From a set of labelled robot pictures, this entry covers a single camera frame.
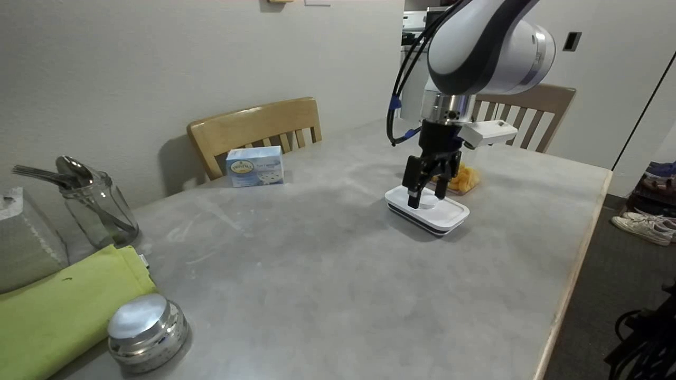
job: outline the cardboard box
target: cardboard box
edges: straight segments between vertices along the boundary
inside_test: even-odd
[[[282,181],[278,146],[231,149],[219,167],[234,188],[270,185]]]

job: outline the green cloth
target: green cloth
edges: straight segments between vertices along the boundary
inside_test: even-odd
[[[0,294],[0,377],[49,377],[105,337],[108,319],[155,292],[133,247],[105,247],[57,275]]]

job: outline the metal lid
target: metal lid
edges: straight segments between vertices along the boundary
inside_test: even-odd
[[[166,297],[148,294],[120,306],[108,324],[108,335],[117,340],[137,337],[152,330],[166,310]]]

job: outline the wooden chair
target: wooden chair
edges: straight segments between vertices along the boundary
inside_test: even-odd
[[[518,95],[478,95],[470,107],[470,120],[501,119],[519,128],[516,141],[527,149],[545,152],[560,126],[575,88],[538,85]]]
[[[318,111],[312,98],[261,103],[187,125],[209,177],[224,175],[218,159],[232,148],[280,146],[280,152],[305,148],[305,128],[310,141],[320,141]]]

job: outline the white table top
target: white table top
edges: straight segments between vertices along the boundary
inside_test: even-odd
[[[137,220],[189,349],[145,377],[523,380],[542,375],[607,194],[607,168],[518,148],[470,155],[469,220],[436,238],[382,194],[408,152],[382,125],[286,156],[286,183],[221,180]],[[66,377],[122,377],[101,349]]]

